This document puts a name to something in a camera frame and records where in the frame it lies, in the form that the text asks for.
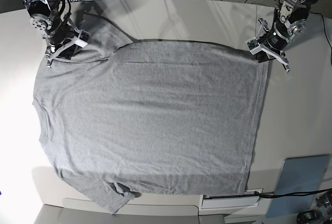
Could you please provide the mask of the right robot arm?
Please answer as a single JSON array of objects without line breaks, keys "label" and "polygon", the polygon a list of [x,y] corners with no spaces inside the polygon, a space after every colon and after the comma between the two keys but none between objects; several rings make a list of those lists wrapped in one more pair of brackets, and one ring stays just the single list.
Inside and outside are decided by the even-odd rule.
[{"label": "right robot arm", "polygon": [[70,0],[23,0],[30,23],[46,41],[42,70],[47,74],[87,72],[126,66],[134,71],[164,67],[218,66],[267,69],[264,52],[251,54],[216,42],[137,39],[109,18],[110,6],[127,0],[89,0],[71,19]]}]

